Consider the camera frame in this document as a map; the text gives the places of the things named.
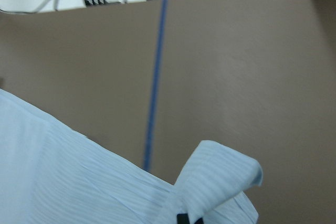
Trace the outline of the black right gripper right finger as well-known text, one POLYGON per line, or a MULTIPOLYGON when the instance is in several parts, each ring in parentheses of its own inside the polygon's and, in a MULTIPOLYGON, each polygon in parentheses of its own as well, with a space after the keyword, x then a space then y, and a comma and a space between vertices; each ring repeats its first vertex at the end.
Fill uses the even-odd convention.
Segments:
POLYGON ((194 224, 204 224, 203 218, 199 218, 194 222, 194 224))

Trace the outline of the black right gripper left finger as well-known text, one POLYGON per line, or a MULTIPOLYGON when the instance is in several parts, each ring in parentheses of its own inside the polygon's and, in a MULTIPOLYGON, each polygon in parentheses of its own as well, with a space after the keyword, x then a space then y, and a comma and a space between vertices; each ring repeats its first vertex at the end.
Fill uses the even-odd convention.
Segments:
POLYGON ((177 224, 189 224, 188 213, 177 214, 176 215, 176 223, 177 224))

